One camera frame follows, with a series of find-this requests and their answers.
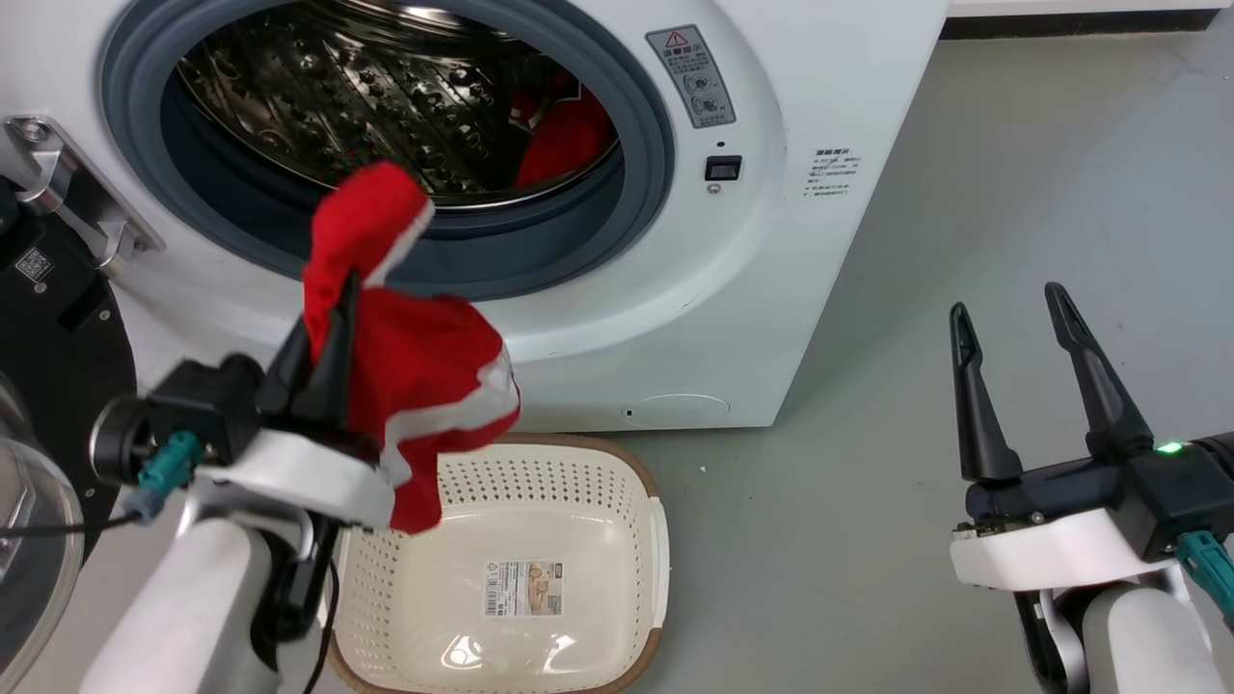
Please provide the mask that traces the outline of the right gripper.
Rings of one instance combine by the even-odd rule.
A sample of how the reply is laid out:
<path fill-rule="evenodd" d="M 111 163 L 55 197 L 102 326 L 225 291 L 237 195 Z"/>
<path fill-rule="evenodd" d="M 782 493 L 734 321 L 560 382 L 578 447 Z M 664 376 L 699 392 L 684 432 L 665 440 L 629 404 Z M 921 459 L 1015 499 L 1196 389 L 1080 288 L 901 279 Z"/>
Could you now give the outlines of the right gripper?
<path fill-rule="evenodd" d="M 1055 338 L 1072 361 L 1083 398 L 1088 453 L 1102 461 L 1130 461 L 1151 451 L 1151 429 L 1066 288 L 1046 282 L 1044 295 Z M 990 400 L 981 373 L 983 352 L 963 303 L 951 305 L 949 333 L 960 474 L 969 484 L 970 517 L 953 532 L 956 578 L 995 590 L 1045 590 L 1096 585 L 1172 564 L 1172 541 L 1138 550 L 1119 527 L 1119 467 L 1067 461 L 1023 470 Z"/>

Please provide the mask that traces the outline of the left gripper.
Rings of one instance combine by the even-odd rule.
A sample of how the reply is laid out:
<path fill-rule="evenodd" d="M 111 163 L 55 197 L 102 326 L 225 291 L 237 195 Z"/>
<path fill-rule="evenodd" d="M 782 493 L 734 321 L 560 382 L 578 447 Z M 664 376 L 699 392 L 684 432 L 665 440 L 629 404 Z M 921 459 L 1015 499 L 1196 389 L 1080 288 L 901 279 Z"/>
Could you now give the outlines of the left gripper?
<path fill-rule="evenodd" d="M 197 480 L 237 485 L 342 524 L 389 529 L 395 489 L 380 469 L 380 447 L 366 435 L 346 431 L 359 290 L 362 277 L 349 273 L 327 312 L 315 364 L 308 328 L 299 319 L 255 393 L 264 417 L 295 417 L 301 391 L 301 417 L 308 424 L 276 421 L 258 430 L 230 463 L 197 466 Z"/>

